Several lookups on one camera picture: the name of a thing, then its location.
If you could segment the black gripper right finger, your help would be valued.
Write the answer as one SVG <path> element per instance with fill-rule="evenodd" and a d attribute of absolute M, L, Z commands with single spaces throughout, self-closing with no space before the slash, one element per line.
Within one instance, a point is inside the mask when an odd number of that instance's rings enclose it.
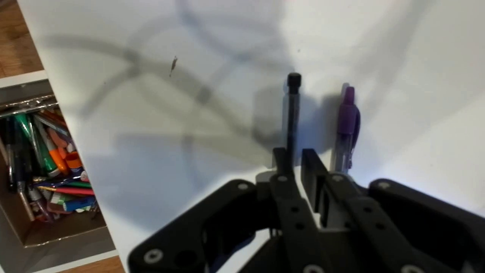
<path fill-rule="evenodd" d="M 383 207 L 349 177 L 331 174 L 313 149 L 302 151 L 302 183 L 321 215 L 333 273 L 431 273 Z"/>

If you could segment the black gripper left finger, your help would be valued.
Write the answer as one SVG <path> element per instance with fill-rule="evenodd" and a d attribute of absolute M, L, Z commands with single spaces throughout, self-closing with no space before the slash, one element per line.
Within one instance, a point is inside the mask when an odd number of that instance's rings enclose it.
<path fill-rule="evenodd" d="M 277 174 L 271 189 L 278 208 L 284 248 L 292 273 L 325 273 L 316 242 L 319 231 L 296 186 L 292 160 L 284 148 L 274 151 Z"/>

